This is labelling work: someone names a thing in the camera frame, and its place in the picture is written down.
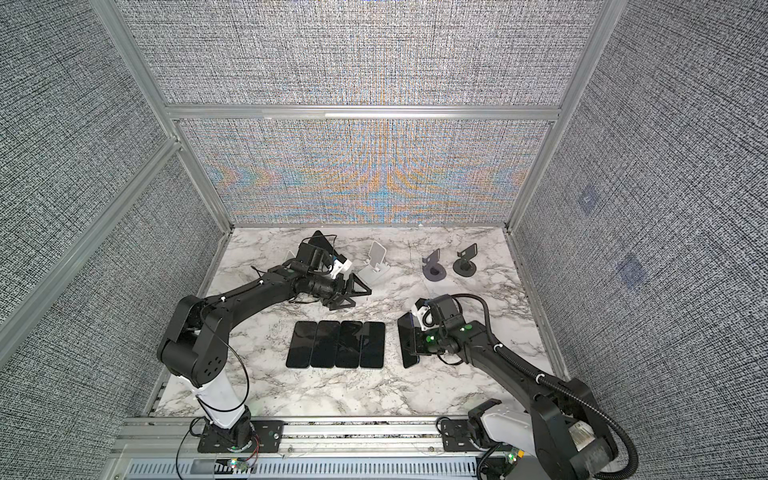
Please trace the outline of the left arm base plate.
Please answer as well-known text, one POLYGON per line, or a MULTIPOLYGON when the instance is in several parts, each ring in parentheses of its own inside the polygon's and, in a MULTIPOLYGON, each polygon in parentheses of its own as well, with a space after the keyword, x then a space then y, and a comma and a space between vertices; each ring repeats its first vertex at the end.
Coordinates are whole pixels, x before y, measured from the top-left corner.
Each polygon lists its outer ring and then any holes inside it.
POLYGON ((245 454, 277 453, 282 441, 285 423, 280 420, 251 420, 238 422, 232 429, 222 429, 205 421, 199 436, 198 453, 245 454))

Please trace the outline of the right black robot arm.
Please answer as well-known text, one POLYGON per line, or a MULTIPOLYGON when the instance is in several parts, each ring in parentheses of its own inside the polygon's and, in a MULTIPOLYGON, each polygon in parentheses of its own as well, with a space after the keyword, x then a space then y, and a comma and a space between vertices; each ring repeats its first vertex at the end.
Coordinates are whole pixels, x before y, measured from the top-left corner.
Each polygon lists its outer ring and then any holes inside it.
POLYGON ((550 479, 629 479, 638 470, 639 453, 628 433, 598 405, 578 379, 546 373, 506 347, 493 333, 490 309, 476 296, 485 320, 468 321, 460 304, 465 294, 419 299, 406 314, 405 352, 414 356, 451 354, 495 380, 524 408, 522 419, 498 399, 468 414, 467 433, 483 450, 477 476, 503 446, 532 455, 550 479))

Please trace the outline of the black textured-back phone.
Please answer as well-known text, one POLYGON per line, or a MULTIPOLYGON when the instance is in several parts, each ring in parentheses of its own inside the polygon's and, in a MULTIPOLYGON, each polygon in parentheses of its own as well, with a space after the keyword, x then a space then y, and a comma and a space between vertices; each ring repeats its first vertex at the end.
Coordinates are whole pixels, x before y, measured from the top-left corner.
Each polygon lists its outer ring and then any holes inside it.
POLYGON ((320 230, 316 230, 310 237, 307 243, 315 248, 321 249, 327 252, 331 256, 336 256, 335 241, 337 239, 336 234, 324 234, 320 230))

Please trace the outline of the blue-cased phone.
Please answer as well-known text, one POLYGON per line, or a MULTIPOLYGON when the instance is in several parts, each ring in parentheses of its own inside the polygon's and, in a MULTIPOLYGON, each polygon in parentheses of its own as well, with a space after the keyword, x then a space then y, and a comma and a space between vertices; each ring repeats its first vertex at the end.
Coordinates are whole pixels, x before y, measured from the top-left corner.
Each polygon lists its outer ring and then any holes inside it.
POLYGON ((419 356, 415 353, 415 332, 411 313, 404 313, 397 320, 397 331, 402 364, 405 369, 409 369, 419 363, 419 356))

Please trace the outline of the green-edged phone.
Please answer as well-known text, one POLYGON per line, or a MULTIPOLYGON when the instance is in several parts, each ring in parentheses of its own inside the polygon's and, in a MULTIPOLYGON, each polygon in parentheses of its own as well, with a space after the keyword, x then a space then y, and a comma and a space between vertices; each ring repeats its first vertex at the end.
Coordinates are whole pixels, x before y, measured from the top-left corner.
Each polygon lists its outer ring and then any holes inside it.
POLYGON ((386 325, 383 322, 365 322, 362 328, 360 367, 382 369, 385 343, 386 325))

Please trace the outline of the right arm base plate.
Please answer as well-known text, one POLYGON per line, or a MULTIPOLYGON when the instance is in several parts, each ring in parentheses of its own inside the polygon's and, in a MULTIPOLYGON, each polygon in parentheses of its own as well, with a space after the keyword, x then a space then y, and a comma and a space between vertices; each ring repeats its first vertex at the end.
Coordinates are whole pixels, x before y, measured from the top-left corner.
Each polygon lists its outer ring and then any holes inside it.
POLYGON ((440 417, 436 422, 443 450, 449 453, 480 452, 470 437, 467 419, 440 417))

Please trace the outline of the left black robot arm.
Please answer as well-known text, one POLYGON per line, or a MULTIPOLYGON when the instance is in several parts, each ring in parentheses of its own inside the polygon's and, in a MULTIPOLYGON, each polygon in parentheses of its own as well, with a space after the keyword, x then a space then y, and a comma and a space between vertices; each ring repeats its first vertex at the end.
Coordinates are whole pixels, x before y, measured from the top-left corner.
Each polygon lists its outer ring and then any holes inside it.
POLYGON ((224 372, 233 352, 233 329, 278 303, 307 294, 330 310, 351 308, 372 289, 356 274, 332 276, 289 260, 234 290, 200 298, 189 295, 176 305, 157 347, 157 358, 187 386, 202 406, 206 437, 233 452, 254 446, 251 414, 224 372))

